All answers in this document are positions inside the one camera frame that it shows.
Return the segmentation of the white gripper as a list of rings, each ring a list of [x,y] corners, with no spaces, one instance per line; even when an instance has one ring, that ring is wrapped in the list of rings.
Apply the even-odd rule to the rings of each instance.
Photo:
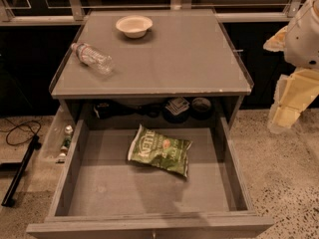
[[[269,38],[263,49],[284,51],[286,62],[302,67],[289,76],[281,75],[276,84],[267,126],[272,133],[282,133],[319,96],[319,0],[306,0],[288,26]]]

